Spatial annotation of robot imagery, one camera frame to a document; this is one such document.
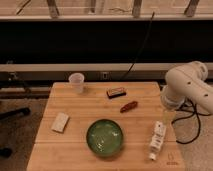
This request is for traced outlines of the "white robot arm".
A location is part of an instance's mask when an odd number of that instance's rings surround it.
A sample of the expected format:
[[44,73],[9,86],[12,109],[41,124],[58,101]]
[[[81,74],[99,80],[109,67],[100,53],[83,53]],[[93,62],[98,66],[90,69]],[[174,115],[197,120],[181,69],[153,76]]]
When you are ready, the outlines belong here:
[[178,109],[188,98],[213,114],[213,87],[205,82],[207,76],[207,66],[200,61],[170,69],[161,91],[162,104],[169,110]]

